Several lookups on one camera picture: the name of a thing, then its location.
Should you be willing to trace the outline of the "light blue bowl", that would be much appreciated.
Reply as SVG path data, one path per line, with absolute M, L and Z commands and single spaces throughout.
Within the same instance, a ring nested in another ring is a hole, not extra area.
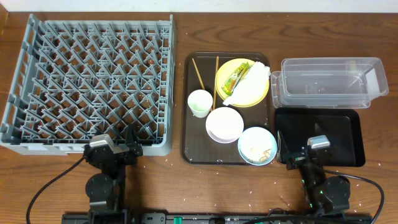
M 246 157 L 248 150 L 252 147 L 271 148 L 270 158 L 264 162 L 254 162 Z M 266 128 L 251 127 L 243 131 L 238 139 L 238 152 L 240 156 L 248 163 L 254 166 L 264 166 L 270 164 L 277 152 L 277 143 L 273 134 Z

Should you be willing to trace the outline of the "white pink bowl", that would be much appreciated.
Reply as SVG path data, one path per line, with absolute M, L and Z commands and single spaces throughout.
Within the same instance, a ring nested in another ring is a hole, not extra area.
M 237 140 L 244 129 L 242 116 L 234 109 L 220 107 L 206 119 L 206 131 L 212 140 L 227 144 Z

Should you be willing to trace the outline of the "white napkin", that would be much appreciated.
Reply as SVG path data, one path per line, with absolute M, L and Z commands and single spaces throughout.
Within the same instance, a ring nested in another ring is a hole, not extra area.
M 239 81 L 237 86 L 223 104 L 225 106 L 250 107 L 261 102 L 269 90 L 270 67 L 261 62 L 251 65 L 247 74 Z

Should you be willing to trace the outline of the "white plastic cup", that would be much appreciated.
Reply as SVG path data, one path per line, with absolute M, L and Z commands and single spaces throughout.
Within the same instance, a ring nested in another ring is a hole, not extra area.
M 194 116 L 204 118 L 213 106 L 213 97 L 206 90 L 195 90 L 189 94 L 187 103 Z

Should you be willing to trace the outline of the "green snack wrapper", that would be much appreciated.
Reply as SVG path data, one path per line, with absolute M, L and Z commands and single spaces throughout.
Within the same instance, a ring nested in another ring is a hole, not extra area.
M 233 94 L 233 90 L 240 81 L 241 77 L 245 74 L 245 72 L 249 68 L 249 63 L 242 63 L 238 68 L 234 70 L 234 72 L 228 77 L 228 79 L 224 82 L 221 89 L 228 95 L 231 96 Z

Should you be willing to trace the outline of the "yellow round plate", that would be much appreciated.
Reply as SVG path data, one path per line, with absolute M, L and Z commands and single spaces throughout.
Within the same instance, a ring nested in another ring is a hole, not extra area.
M 233 59 L 233 60 L 230 60 L 230 61 L 224 63 L 219 68 L 219 70 L 217 72 L 217 78 L 216 78 L 216 89 L 217 89 L 217 94 L 218 94 L 218 96 L 221 97 L 222 101 L 224 101 L 228 97 L 228 95 L 221 89 L 221 87 L 223 86 L 224 82 L 228 79 L 228 77 L 234 72 L 234 70 L 236 68 L 238 68 L 244 62 L 249 63 L 249 68 L 243 75 L 243 77 L 244 77 L 247 74 L 247 72 L 249 71 L 251 65 L 253 65 L 255 63 L 255 61 L 252 61 L 252 60 L 249 60 L 246 58 L 237 58 L 237 59 Z

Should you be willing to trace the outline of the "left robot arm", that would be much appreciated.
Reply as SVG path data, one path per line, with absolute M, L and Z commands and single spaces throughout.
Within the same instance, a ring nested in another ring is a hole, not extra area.
M 101 172 L 89 178 L 85 192 L 90 200 L 89 223 L 131 223 L 131 210 L 124 207 L 126 167 L 137 164 L 143 155 L 133 125 L 127 127 L 123 146 L 108 134 L 91 138 L 85 145 L 84 160 Z

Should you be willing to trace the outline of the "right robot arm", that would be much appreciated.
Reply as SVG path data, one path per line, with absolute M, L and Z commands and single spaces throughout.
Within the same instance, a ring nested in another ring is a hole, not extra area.
M 278 131 L 277 147 L 277 157 L 287 170 L 299 170 L 313 216 L 334 215 L 349 209 L 349 180 L 340 176 L 327 177 L 322 167 L 331 158 L 331 143 L 325 135 L 310 137 L 301 151 L 292 152 Z

